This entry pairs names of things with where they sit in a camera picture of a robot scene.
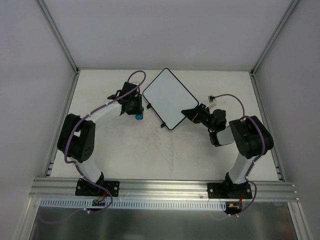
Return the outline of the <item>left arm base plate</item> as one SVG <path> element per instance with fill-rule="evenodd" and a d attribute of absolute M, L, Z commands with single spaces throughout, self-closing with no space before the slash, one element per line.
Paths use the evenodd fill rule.
<path fill-rule="evenodd" d="M 102 188 L 107 189 L 112 197 L 119 196 L 120 190 L 120 182 L 114 180 L 103 180 L 102 181 Z M 105 191 L 100 187 L 96 187 L 91 183 L 85 181 L 84 179 L 80 178 L 77 181 L 77 185 L 75 188 L 75 195 L 81 197 L 101 197 Z"/>

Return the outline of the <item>aluminium mounting rail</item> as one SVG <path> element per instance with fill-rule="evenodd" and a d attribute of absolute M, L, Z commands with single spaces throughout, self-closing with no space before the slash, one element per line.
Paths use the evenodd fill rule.
<path fill-rule="evenodd" d="M 75 197 L 77 178 L 35 178 L 29 197 L 71 198 Z M 247 192 L 256 196 L 257 202 L 299 202 L 300 196 L 291 182 L 257 181 Z M 120 179 L 119 199 L 206 201 L 214 192 L 207 181 L 192 180 L 141 180 Z"/>

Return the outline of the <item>small black-framed whiteboard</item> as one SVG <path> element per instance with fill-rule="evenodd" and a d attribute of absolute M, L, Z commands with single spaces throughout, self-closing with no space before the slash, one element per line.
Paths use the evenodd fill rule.
<path fill-rule="evenodd" d="M 186 116 L 183 110 L 199 105 L 196 97 L 168 68 L 163 69 L 144 89 L 143 97 L 162 121 L 162 126 L 174 130 Z"/>

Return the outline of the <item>blue whiteboard eraser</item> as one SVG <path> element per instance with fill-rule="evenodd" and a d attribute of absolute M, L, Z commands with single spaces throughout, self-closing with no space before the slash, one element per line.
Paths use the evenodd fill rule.
<path fill-rule="evenodd" d="M 136 120 L 142 120 L 144 118 L 144 107 L 141 108 L 141 112 L 135 115 Z"/>

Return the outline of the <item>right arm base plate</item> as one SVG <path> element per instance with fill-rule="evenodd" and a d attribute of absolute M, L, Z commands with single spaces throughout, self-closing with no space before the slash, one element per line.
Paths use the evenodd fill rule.
<path fill-rule="evenodd" d="M 248 182 L 227 185 L 226 182 L 209 182 L 207 184 L 209 199 L 240 199 L 249 200 L 253 198 L 251 186 Z"/>

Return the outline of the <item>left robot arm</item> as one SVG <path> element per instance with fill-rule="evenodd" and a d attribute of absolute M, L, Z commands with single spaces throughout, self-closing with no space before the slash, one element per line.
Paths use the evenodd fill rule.
<path fill-rule="evenodd" d="M 94 109 L 84 117 L 68 114 L 60 132 L 57 148 L 64 154 L 67 164 L 74 164 L 81 177 L 87 181 L 87 189 L 93 195 L 104 191 L 104 176 L 92 158 L 96 130 L 107 121 L 121 115 L 133 115 L 143 119 L 144 107 L 138 85 L 125 82 L 122 89 L 107 98 L 109 102 Z"/>

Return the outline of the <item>aluminium frame post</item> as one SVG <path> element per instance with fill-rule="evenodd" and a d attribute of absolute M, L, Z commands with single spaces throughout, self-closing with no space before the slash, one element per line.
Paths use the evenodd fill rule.
<path fill-rule="evenodd" d="M 44 0 L 36 0 L 36 3 L 39 6 L 40 11 L 42 12 L 42 14 L 44 15 L 44 18 L 46 20 L 46 22 L 48 23 L 55 39 L 57 40 L 59 46 L 61 47 L 63 54 L 65 55 L 69 65 L 71 66 L 72 70 L 77 74 L 79 71 L 79 68 L 76 65 L 76 62 L 74 60 L 74 58 L 72 57 L 66 42 L 63 38 L 63 36 L 61 35 L 61 32 L 46 4 L 46 2 Z"/>
<path fill-rule="evenodd" d="M 267 55 L 271 51 L 274 43 L 276 42 L 277 38 L 279 37 L 280 33 L 282 32 L 283 28 L 287 24 L 288 20 L 290 19 L 290 17 L 294 13 L 294 11 L 296 10 L 296 8 L 297 8 L 297 6 L 298 6 L 298 4 L 300 2 L 301 2 L 300 0 L 291 0 L 290 1 L 288 7 L 284 11 L 284 13 L 283 13 L 282 17 L 280 18 L 278 24 L 276 25 L 274 31 L 272 32 L 270 38 L 268 39 L 265 47 L 263 48 L 262 53 L 260 54 L 260 56 L 259 56 L 258 60 L 256 61 L 254 67 L 250 71 L 252 76 L 254 76 L 258 72 L 259 68 L 263 64 L 265 58 L 267 57 Z"/>

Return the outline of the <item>left aluminium frame post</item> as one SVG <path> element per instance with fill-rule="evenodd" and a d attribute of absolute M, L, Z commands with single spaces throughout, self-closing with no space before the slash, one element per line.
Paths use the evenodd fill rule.
<path fill-rule="evenodd" d="M 77 74 L 79 71 L 79 68 L 76 65 L 76 62 L 74 60 L 74 58 L 72 57 L 66 42 L 63 38 L 63 36 L 61 35 L 61 32 L 46 4 L 46 2 L 44 0 L 36 0 L 36 3 L 39 6 L 40 11 L 42 12 L 42 14 L 44 15 L 44 18 L 46 20 L 46 22 L 48 23 L 55 39 L 57 40 L 59 46 L 61 47 L 63 54 L 65 55 L 69 65 L 71 66 L 72 70 Z"/>

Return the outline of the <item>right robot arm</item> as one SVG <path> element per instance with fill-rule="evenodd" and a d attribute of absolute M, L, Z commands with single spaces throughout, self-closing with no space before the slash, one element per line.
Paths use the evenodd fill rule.
<path fill-rule="evenodd" d="M 209 140 L 215 147 L 235 143 L 238 155 L 231 170 L 221 183 L 208 183 L 209 199 L 252 199 L 248 176 L 260 157 L 274 147 L 269 131 L 254 116 L 244 116 L 227 122 L 226 111 L 209 108 L 201 104 L 181 113 L 195 124 L 203 124 L 209 132 Z"/>

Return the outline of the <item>right aluminium frame post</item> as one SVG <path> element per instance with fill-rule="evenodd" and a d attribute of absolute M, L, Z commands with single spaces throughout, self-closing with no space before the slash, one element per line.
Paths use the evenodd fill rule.
<path fill-rule="evenodd" d="M 283 13 L 282 17 L 280 18 L 278 24 L 276 25 L 274 31 L 272 32 L 270 38 L 268 39 L 265 47 L 263 48 L 262 53 L 260 54 L 260 56 L 259 56 L 258 60 L 256 61 L 254 67 L 250 71 L 252 76 L 254 76 L 258 72 L 259 68 L 263 64 L 265 58 L 267 57 L 267 55 L 271 51 L 274 43 L 276 42 L 277 38 L 279 37 L 280 33 L 282 32 L 283 28 L 287 24 L 288 20 L 290 19 L 290 17 L 294 13 L 294 11 L 296 10 L 296 8 L 297 8 L 297 6 L 298 6 L 298 4 L 300 2 L 301 2 L 300 0 L 291 0 L 290 1 L 288 7 L 284 11 L 284 13 Z"/>

